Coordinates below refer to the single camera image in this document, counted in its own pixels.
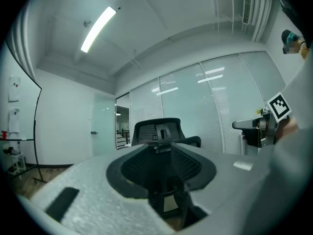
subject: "ceiling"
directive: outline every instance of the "ceiling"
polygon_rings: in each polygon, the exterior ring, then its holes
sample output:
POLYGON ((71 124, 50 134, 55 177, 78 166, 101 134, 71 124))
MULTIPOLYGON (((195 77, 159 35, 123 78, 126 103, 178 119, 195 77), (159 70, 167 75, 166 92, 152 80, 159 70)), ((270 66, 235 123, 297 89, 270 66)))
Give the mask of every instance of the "ceiling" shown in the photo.
MULTIPOLYGON (((224 14, 232 14, 231 0, 217 1, 220 21, 225 22, 224 14)), ((242 3, 234 0, 236 19, 242 3)), ((37 6, 43 7, 38 24, 45 28, 45 58, 59 63, 66 59, 65 67, 95 76, 99 72, 105 80, 114 79, 127 64, 140 67, 137 57, 158 43, 218 21, 216 0, 44 0, 37 6), (88 53, 82 52, 80 47, 91 28, 85 28, 83 22, 93 24, 108 6, 116 15, 88 53)))

